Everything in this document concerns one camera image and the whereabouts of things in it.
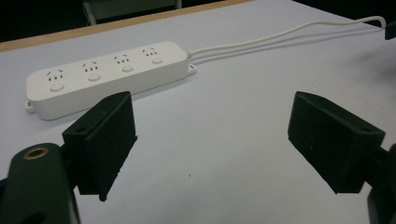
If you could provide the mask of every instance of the power strip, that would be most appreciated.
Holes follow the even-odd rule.
[[[25,108],[41,119],[57,119],[91,108],[108,95],[135,94],[195,72],[185,50],[162,42],[34,72],[26,81]]]

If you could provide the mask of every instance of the power cord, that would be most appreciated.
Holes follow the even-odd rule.
[[[288,35],[288,34],[293,33],[295,31],[301,30],[301,29],[303,29],[303,28],[305,28],[307,26],[316,25],[316,24],[344,26],[344,25],[352,25],[352,24],[366,22],[366,21],[379,21],[379,22],[381,22],[381,28],[382,29],[384,29],[386,27],[386,25],[387,25],[385,19],[382,18],[382,17],[379,17],[379,16],[367,17],[367,18],[363,18],[363,19],[359,19],[359,20],[355,20],[355,21],[345,21],[345,22],[338,22],[338,21],[312,21],[312,22],[308,22],[308,23],[299,25],[299,26],[297,26],[295,28],[289,29],[287,31],[284,31],[284,32],[281,32],[281,33],[278,33],[278,34],[275,34],[275,35],[269,35],[269,36],[266,36],[266,37],[253,39],[253,40],[250,40],[250,41],[236,43],[236,44],[214,46],[214,47],[209,47],[209,48],[204,48],[204,49],[188,50],[187,54],[188,54],[189,58],[192,58],[194,55],[205,53],[205,52],[209,52],[209,51],[222,50],[222,49],[241,48],[241,47],[245,47],[245,46],[248,46],[248,45],[261,43],[263,41],[275,39],[275,38],[281,37],[282,35]]]
[[[84,12],[85,19],[87,20],[87,25],[86,26],[89,26],[90,25],[90,19],[88,18],[87,9],[85,8],[85,4],[84,3],[82,3],[82,11]]]

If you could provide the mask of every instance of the white table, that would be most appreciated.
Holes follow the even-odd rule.
[[[36,70],[171,40],[184,49],[245,41],[317,20],[286,0],[256,0],[0,53],[0,178],[34,144],[63,143],[83,112],[43,121],[23,109]],[[369,223],[361,194],[334,195],[288,140],[293,96],[324,96],[396,142],[396,41],[367,24],[313,26],[194,61],[197,74],[133,96],[139,136],[105,203],[79,196],[82,223]]]

